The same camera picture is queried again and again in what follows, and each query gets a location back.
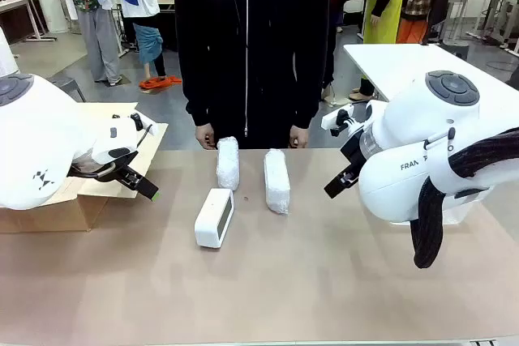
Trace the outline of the person's right hand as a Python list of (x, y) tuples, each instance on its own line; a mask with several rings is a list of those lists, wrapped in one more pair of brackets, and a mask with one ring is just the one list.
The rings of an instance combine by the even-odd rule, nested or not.
[(204, 150), (216, 150), (218, 139), (210, 123), (195, 128), (195, 138)]

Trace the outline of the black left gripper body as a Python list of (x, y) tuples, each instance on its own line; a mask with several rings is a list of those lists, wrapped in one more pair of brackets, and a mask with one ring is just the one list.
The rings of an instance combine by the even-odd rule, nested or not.
[(111, 162), (96, 172), (95, 179), (99, 182), (116, 181), (128, 189), (137, 189), (143, 176), (123, 162)]

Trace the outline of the person's left hand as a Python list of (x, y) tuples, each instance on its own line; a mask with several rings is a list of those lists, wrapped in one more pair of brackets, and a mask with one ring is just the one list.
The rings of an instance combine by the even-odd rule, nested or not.
[(291, 148), (306, 148), (309, 140), (309, 130), (307, 128), (300, 128), (291, 126), (290, 129), (290, 147)]

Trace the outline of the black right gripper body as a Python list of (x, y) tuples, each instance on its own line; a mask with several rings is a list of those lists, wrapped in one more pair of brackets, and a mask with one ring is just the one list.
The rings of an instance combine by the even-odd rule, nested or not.
[(360, 138), (362, 134), (363, 126), (360, 126), (348, 136), (348, 139), (341, 148), (342, 155), (350, 162), (350, 165), (345, 169), (347, 178), (357, 178), (363, 165), (366, 163), (366, 158), (360, 148)]

